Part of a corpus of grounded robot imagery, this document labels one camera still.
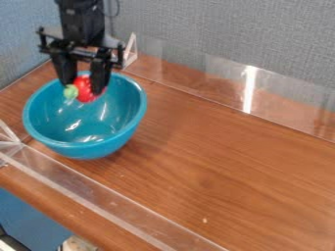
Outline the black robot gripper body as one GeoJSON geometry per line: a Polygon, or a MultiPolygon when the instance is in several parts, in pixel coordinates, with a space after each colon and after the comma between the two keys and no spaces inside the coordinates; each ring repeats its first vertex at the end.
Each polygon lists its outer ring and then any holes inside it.
{"type": "Polygon", "coordinates": [[[41,26],[38,51],[63,55],[78,61],[99,59],[110,65],[123,65],[123,43],[105,31],[107,13],[102,0],[53,0],[58,11],[58,26],[41,26]]]}

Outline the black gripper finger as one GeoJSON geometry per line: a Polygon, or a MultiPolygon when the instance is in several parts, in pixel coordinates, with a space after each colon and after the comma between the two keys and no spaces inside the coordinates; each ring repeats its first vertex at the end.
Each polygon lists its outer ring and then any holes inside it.
{"type": "Polygon", "coordinates": [[[71,57],[70,47],[50,47],[49,56],[57,78],[63,86],[71,84],[77,76],[77,61],[71,57]]]}
{"type": "Polygon", "coordinates": [[[90,82],[94,95],[99,95],[107,85],[110,67],[110,50],[99,48],[90,62],[90,82]]]}

